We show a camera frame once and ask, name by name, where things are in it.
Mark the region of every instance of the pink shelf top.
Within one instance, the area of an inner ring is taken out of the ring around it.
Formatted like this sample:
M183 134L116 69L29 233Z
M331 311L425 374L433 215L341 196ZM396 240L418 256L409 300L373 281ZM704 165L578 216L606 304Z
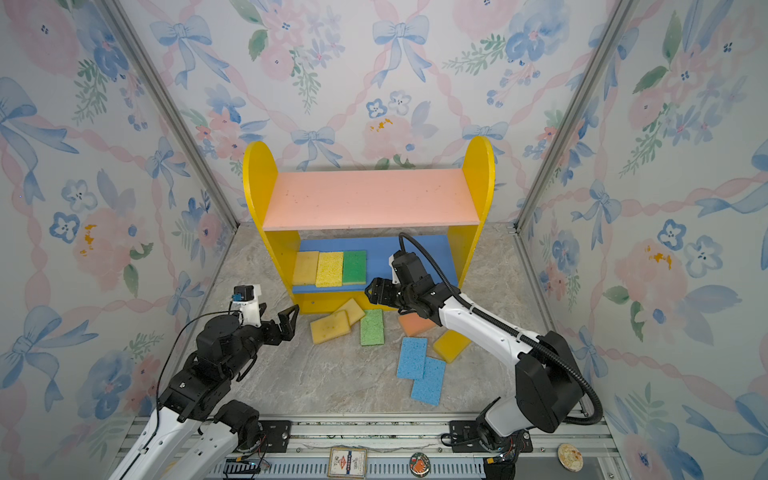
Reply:
M281 173L264 230L478 225L461 169Z

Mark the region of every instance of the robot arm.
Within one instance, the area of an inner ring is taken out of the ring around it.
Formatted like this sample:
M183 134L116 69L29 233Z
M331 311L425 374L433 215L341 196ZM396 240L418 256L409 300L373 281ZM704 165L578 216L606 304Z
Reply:
M415 253L405 251L409 240L432 264L442 282L435 284ZM400 251L390 257L392 280L375 278L366 295L373 304L416 312L439 326L455 330L515 369L515 397L497 399L480 414L480 443L490 452L509 446L516 432L531 427L552 433L562 422L591 425L602 418L600 400L579 373L568 344L549 332L540 336L523 330L477 306L451 285L429 252L411 236L400 234ZM594 414L586 419L567 417L587 394Z

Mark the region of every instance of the blue shelf board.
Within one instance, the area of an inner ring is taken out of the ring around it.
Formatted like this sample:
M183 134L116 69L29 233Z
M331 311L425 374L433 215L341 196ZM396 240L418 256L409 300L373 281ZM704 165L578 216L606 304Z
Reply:
M432 255L437 264L442 269L449 282L458 285L456 277L456 268L453 266L453 257L451 255L451 245L448 243L446 235L417 235L414 237L426 248ZM435 283L440 283L438 276L432 265L426 258L407 240L406 251L416 252L416 255L422 260L427 273L432 275ZM382 278L392 278L392 268L389 266L389 257L397 250L400 250L400 243L397 237L371 237L371 238L327 238L318 240L301 240L302 252L317 250L319 252L347 252L352 250L366 251L366 284L365 285L345 285L331 286L327 288L317 288L314 285L295 286L293 293L328 293L328 292L360 292L363 291L371 281L380 276Z

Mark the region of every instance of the pink flower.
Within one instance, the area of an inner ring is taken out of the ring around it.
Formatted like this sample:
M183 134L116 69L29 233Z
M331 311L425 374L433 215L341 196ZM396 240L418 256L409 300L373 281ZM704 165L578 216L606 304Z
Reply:
M669 249L647 239L616 261L615 273L627 287L630 300L643 307L635 321L644 322L644 339L655 342L662 336L674 343L673 331L685 326L685 319L677 314L677 304L688 290L683 264Z
M147 234L143 226L144 219L133 212L118 217L111 208L100 208L88 215L81 224L84 233L78 234L72 250L78 269L96 277L102 292L114 290L131 262L131 249L144 251L141 244L147 243Z
M565 279L565 274L558 270L558 267L554 262L550 262L545 268L545 271L549 276L550 288L554 291L558 300L560 300L563 295L565 295L565 287L568 284L568 281Z
M209 111L208 116L210 117L210 122L208 123L211 130L225 135L240 133L240 125L238 125L237 122L230 120L228 111L225 110L222 114L218 114L215 111Z
M664 93L657 88L649 88L634 99L629 107L629 125L640 130L656 120L664 108Z
M65 10L49 0L5 0L9 27L32 63L73 78L80 44Z
M242 138L236 135L222 137L216 146L216 155L219 158L229 158L232 161L243 160L247 145Z
M271 45L261 52L261 68L267 77L277 81L290 78L293 70L293 57L282 45Z
M196 127L197 129L197 135L195 137L198 140L205 140L206 138L210 139L210 129L208 127L203 127L202 125L199 127Z
M627 435L622 453L633 480L669 480L669 471L661 456L643 437L634 433Z
M558 129L555 127L544 127L544 133L536 137L536 140L542 141L552 141L555 134L557 134Z
M197 225L197 235L200 238L200 246L211 248L216 245L216 240L221 235L221 220L214 214L203 214Z
M362 149L362 154L368 160L378 160L388 158L392 160L395 154L404 155L406 145L415 144L411 134L411 123L403 117L377 118L366 124L362 134L366 146ZM413 152L408 152L412 160Z
M480 40L487 37L490 31L505 27L515 14L517 6L516 0L493 1L487 4L456 0L453 4L453 21L456 27L472 40Z
M270 3L273 10L263 14L264 24L270 29L270 40L273 45L288 44L296 47L303 43L301 32L304 29L304 22L301 20L301 13L293 7L293 0L283 0L283 5Z

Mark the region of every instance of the sticker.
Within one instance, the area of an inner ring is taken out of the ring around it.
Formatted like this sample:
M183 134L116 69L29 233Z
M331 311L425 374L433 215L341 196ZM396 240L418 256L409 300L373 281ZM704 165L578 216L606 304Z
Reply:
M331 449L328 459L328 476L333 478L365 478L367 450Z
M411 455L409 462L411 473L419 478L425 477L429 473L429 457L421 452Z

